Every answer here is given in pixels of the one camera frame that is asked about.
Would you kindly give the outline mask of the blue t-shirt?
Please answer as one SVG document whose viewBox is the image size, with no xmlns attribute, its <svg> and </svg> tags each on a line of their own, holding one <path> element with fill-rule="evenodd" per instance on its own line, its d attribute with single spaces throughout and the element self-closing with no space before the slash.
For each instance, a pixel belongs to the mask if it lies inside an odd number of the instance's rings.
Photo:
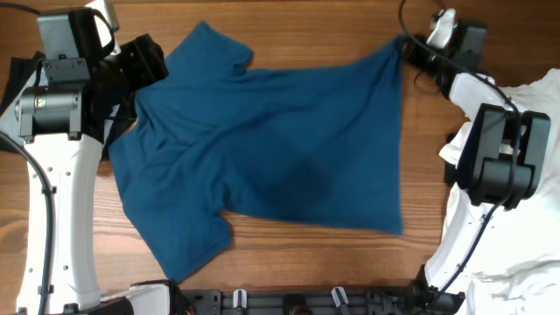
<svg viewBox="0 0 560 315">
<path fill-rule="evenodd" d="M 254 69 L 249 47 L 198 24 L 108 149 L 165 276 L 183 281 L 230 245 L 227 210 L 399 235 L 402 43 L 346 66 Z"/>
</svg>

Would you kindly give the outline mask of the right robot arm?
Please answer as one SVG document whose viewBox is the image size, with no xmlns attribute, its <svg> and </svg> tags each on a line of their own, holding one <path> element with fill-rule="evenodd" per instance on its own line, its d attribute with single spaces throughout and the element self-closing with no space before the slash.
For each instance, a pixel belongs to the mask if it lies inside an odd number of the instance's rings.
<svg viewBox="0 0 560 315">
<path fill-rule="evenodd" d="M 536 192 L 551 121 L 544 113 L 520 111 L 494 79 L 478 69 L 485 25 L 437 21 L 429 37 L 403 32 L 407 62 L 435 77 L 442 95 L 472 120 L 455 182 L 471 205 L 490 206 L 478 217 L 466 210 L 453 215 L 437 252 L 419 270 L 403 300 L 409 309 L 456 312 L 466 296 L 459 279 L 494 214 L 515 209 Z"/>
</svg>

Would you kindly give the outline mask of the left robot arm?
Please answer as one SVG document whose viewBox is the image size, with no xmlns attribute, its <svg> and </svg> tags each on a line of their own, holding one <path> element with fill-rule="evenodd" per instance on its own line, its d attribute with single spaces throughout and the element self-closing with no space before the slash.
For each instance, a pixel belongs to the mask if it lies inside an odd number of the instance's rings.
<svg viewBox="0 0 560 315">
<path fill-rule="evenodd" d="M 105 126 L 115 105 L 161 81 L 163 53 L 149 35 L 71 59 L 44 61 L 43 86 L 27 87 L 15 105 L 18 134 L 8 144 L 29 172 L 29 240 L 19 314 L 169 314 L 167 281 L 144 282 L 104 297 L 93 256 L 95 178 Z"/>
</svg>

